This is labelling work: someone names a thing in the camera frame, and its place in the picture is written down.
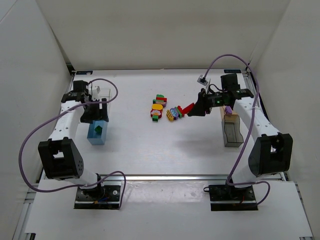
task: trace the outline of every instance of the black mount plate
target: black mount plate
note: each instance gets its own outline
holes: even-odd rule
[[[258,210],[252,186],[235,188],[227,185],[209,185],[211,211]]]
[[[104,196],[108,197],[107,201],[94,203],[97,199],[84,195],[83,191],[78,187],[74,200],[74,209],[118,209],[121,185],[104,185],[102,188],[105,192]]]

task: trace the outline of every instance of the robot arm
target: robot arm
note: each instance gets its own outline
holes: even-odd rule
[[[209,93],[204,88],[188,116],[205,116],[211,108],[230,106],[249,129],[252,119],[253,94],[249,89],[240,89],[236,74],[221,76],[223,91]],[[268,175],[285,172],[290,167],[293,139],[290,134],[282,134],[265,117],[262,109],[254,108],[254,121],[251,131],[254,146],[248,164],[232,175],[233,183],[257,182]],[[250,185],[239,185],[245,188]]]
[[[80,103],[99,102],[99,92],[99,87],[89,90],[87,82],[74,81],[73,90],[62,97],[61,112],[68,111]],[[96,183],[101,177],[85,168],[83,158],[73,141],[78,124],[92,123],[94,120],[109,121],[106,103],[77,107],[59,118],[48,140],[39,143],[38,152],[47,178],[83,185],[80,188],[84,194],[96,198],[103,193],[101,185],[91,187],[86,185]]]

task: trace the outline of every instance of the white enclosure panel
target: white enclosure panel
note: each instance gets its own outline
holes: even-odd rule
[[[293,137],[290,177],[298,182],[320,238],[320,1],[292,0],[257,67],[271,122]]]
[[[289,1],[37,0],[76,70],[254,65]]]
[[[66,182],[42,180],[41,189]],[[26,227],[35,240],[299,240],[310,237],[293,182],[270,181],[258,211],[210,211],[207,182],[128,182],[121,210],[74,209],[76,189],[37,193]],[[267,187],[253,187],[261,199]]]
[[[10,8],[15,4],[16,0],[1,0],[0,2],[0,23]]]
[[[37,125],[59,112],[70,75],[50,27],[34,0],[18,0],[0,22],[0,232],[11,239],[26,196],[18,152]],[[41,166],[39,131],[24,151],[24,169],[35,181]]]

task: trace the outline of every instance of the blue object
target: blue object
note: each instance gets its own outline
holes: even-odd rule
[[[104,120],[93,121],[90,123],[86,139],[91,145],[104,145],[106,142],[108,123]]]

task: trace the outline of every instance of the red block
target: red block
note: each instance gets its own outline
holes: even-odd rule
[[[177,109],[179,110],[179,112],[182,114],[182,117],[184,117],[184,116],[185,116],[185,114],[184,114],[184,112],[183,112],[183,110],[182,110],[181,106],[177,106],[176,108],[177,108]]]
[[[185,107],[183,110],[182,110],[182,114],[187,114],[187,113],[189,113],[190,111],[191,111],[191,109],[193,109],[194,108],[194,106],[195,106],[195,104],[194,103],[191,103],[189,106],[187,106],[187,107]]]
[[[165,102],[167,102],[167,98],[166,97],[156,97],[155,99],[157,99],[157,100],[163,100],[163,101],[165,101]]]

